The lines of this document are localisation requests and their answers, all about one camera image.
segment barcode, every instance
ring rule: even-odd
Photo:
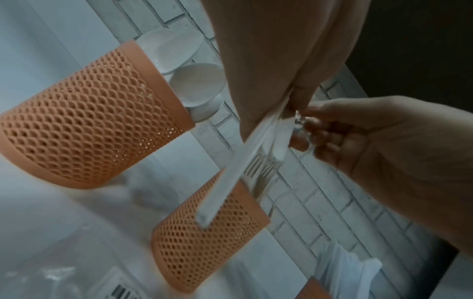
[[[138,299],[131,291],[127,290],[126,287],[118,285],[112,292],[112,297],[116,299]]]

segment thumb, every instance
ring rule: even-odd
[[[398,123],[404,118],[407,101],[405,97],[382,97],[366,99],[336,99],[315,102],[302,116],[316,117],[326,122],[338,122],[374,130]]]

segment human hand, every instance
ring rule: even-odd
[[[307,107],[336,74],[361,31],[370,0],[202,0],[212,21],[246,139],[294,87],[289,106]]]
[[[304,125],[316,158],[473,255],[473,114],[406,97],[323,101],[301,114],[316,118]]]

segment perforated hole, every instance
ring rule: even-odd
[[[183,133],[120,49],[2,114],[0,124],[28,159],[61,177],[93,185],[107,182]],[[60,153],[72,157],[54,159]]]
[[[180,205],[153,231],[154,253],[162,257],[173,257],[173,259],[164,259],[164,261],[175,278],[182,284],[174,286],[177,289],[184,288],[185,291],[192,291],[197,288],[264,228],[248,213],[247,208],[240,203],[235,192],[228,196],[210,227],[206,230],[199,228],[194,220],[197,207],[217,177],[218,174]],[[240,215],[240,217],[223,217],[222,215]]]

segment white table surface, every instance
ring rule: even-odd
[[[163,194],[179,202],[218,171],[190,133],[152,156],[153,167],[160,168],[156,184]],[[91,191],[57,187],[26,174],[3,157],[0,169],[0,273],[87,224],[107,244],[113,244],[111,248],[153,298],[168,289],[149,249],[151,230],[165,213],[131,202],[120,185]],[[269,298],[292,299],[306,282],[266,229],[233,259],[243,263]],[[219,271],[197,289],[195,298],[238,298],[232,291],[233,283],[237,284]]]

